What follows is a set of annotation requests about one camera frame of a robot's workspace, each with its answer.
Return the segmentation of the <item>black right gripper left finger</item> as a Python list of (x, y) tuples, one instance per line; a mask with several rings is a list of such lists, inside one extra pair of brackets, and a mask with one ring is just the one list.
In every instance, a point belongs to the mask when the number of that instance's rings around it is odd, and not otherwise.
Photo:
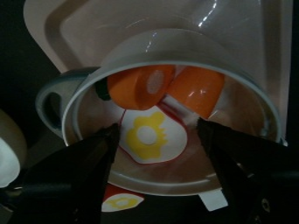
[(100, 224), (119, 138), (119, 126), (112, 124), (29, 169), (7, 224)]

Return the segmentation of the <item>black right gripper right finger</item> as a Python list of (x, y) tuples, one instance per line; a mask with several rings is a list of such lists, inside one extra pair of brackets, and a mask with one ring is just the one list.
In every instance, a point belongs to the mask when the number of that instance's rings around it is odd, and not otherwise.
[(299, 150), (204, 119), (198, 136), (228, 202), (231, 224), (299, 224)]

